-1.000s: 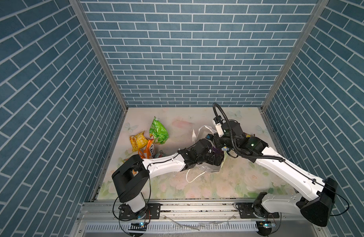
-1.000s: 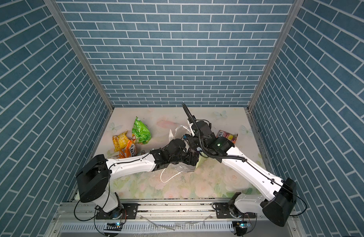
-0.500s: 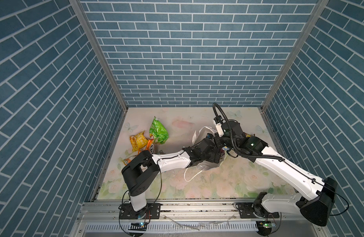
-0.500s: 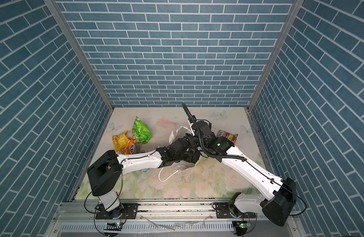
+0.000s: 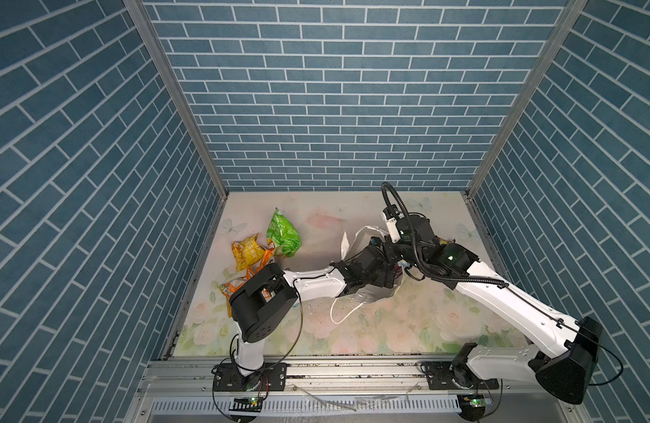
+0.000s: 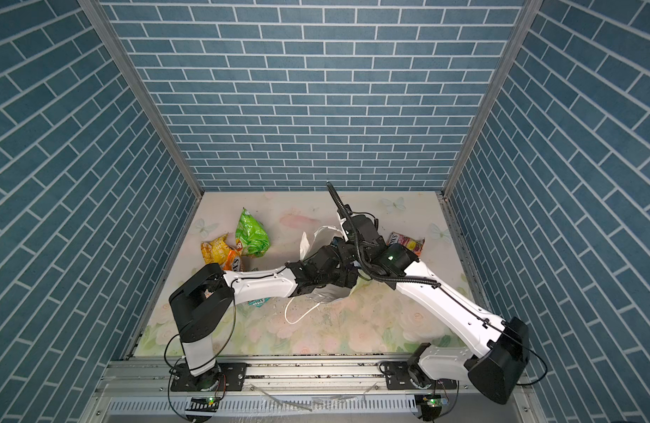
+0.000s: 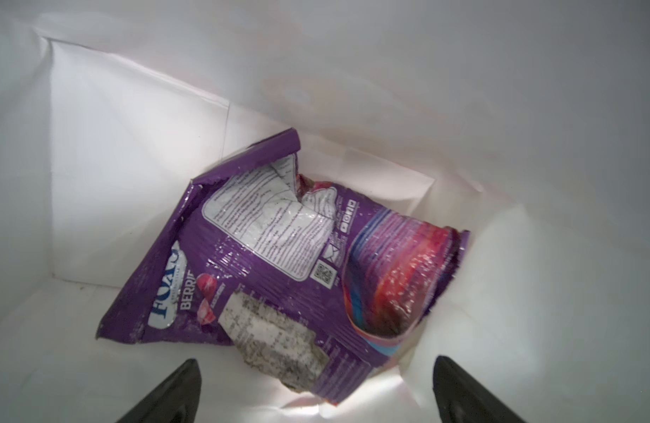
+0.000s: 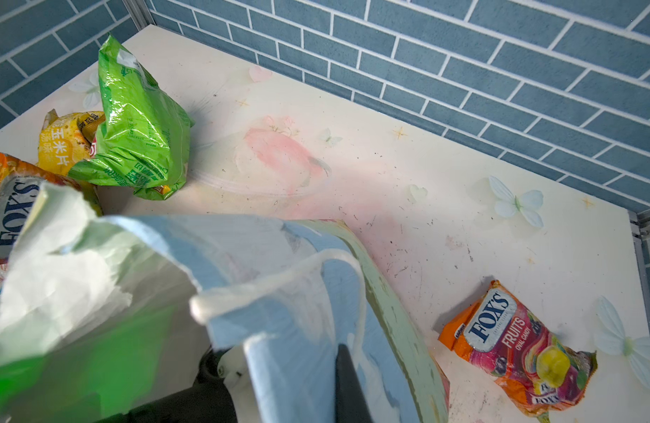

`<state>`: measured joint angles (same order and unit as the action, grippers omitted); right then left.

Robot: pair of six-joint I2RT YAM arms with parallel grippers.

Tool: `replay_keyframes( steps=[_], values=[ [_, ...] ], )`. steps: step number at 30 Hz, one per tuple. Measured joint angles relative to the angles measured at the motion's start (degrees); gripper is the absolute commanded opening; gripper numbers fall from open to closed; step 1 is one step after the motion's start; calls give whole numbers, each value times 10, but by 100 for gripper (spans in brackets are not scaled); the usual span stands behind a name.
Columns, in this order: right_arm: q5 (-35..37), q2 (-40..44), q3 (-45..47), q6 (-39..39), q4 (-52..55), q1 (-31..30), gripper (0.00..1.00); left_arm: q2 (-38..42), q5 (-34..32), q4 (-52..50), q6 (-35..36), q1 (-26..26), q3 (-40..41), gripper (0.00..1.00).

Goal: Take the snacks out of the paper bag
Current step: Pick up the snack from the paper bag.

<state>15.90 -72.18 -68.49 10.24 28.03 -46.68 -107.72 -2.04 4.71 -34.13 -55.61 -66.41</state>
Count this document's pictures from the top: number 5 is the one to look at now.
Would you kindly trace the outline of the green floral paper bag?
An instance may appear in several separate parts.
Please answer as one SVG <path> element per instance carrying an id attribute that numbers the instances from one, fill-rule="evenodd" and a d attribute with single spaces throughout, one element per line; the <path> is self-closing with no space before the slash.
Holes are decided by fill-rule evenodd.
<path id="1" fill-rule="evenodd" d="M 339 297 L 357 301 L 353 310 L 393 297 L 402 285 L 402 258 L 390 234 L 379 227 L 362 227 L 353 241 L 344 233 L 341 259 L 332 264 L 344 276 L 345 287 Z"/>

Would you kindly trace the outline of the green snack bag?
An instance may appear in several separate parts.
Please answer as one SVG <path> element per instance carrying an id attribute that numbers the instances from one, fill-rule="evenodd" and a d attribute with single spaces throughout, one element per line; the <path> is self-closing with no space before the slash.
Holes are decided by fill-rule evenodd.
<path id="1" fill-rule="evenodd" d="M 302 246 L 298 230 L 279 209 L 274 211 L 266 236 L 268 246 L 276 256 L 294 257 Z"/>

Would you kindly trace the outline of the orange Fox's candy bag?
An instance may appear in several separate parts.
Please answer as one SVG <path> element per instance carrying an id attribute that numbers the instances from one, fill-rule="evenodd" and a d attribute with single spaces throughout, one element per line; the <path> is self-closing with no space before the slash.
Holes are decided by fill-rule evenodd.
<path id="1" fill-rule="evenodd" d="M 240 290 L 240 288 L 243 287 L 243 285 L 245 285 L 245 283 L 247 283 L 246 278 L 235 278 L 234 280 L 230 280 L 228 282 L 225 282 L 225 283 L 223 283 L 222 285 L 220 285 L 218 287 L 219 291 L 221 292 L 221 294 L 226 299 L 228 317 L 232 317 L 231 297 L 238 290 Z"/>
<path id="2" fill-rule="evenodd" d="M 252 278 L 258 271 L 273 262 L 275 262 L 275 247 L 270 246 L 264 251 L 264 255 L 261 260 L 247 267 L 245 276 L 248 280 L 250 280 L 250 278 Z"/>

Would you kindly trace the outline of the yellow snack bag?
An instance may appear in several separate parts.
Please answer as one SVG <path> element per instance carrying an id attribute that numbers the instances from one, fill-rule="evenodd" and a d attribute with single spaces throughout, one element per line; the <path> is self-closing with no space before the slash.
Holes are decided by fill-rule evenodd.
<path id="1" fill-rule="evenodd" d="M 231 252 L 236 262 L 236 271 L 244 271 L 259 263 L 266 250 L 258 243 L 258 234 L 252 234 L 243 241 L 234 241 Z"/>

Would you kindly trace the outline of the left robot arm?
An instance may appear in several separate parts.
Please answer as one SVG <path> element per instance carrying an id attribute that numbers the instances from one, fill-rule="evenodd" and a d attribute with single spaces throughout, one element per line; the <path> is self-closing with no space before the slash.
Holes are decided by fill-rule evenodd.
<path id="1" fill-rule="evenodd" d="M 231 362 L 243 376 L 264 370 L 264 340 L 297 302 L 352 297 L 370 303 L 392 296 L 399 286 L 399 261 L 389 241 L 374 237 L 360 252 L 325 269 L 286 271 L 267 264 L 231 296 L 231 317 L 238 327 Z"/>

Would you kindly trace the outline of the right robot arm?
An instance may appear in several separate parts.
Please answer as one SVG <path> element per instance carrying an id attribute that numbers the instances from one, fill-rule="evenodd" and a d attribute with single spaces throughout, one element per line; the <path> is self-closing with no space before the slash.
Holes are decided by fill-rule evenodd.
<path id="1" fill-rule="evenodd" d="M 598 362 L 601 324 L 555 310 L 505 280 L 470 250 L 440 243 L 423 215 L 402 214 L 393 206 L 383 215 L 403 260 L 425 278 L 476 300 L 529 340 L 517 348 L 465 344 L 450 366 L 459 386 L 469 389 L 492 379 L 529 382 L 565 403 L 582 403 Z"/>

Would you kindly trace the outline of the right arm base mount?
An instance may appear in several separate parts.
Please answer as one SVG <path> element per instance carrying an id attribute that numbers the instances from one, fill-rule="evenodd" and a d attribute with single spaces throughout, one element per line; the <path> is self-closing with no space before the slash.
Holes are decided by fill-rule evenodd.
<path id="1" fill-rule="evenodd" d="M 477 379 L 467 368 L 454 368 L 450 361 L 421 361 L 419 371 L 424 375 L 430 391 L 494 391 L 499 389 L 497 379 Z"/>

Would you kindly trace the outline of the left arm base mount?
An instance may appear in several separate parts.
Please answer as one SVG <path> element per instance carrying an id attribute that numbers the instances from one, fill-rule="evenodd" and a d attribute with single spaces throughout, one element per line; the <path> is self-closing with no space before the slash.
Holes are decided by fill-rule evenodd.
<path id="1" fill-rule="evenodd" d="M 220 363 L 213 367 L 214 390 L 222 392 L 284 391 L 287 368 L 285 363 L 270 363 L 265 370 L 243 375 L 234 363 Z"/>

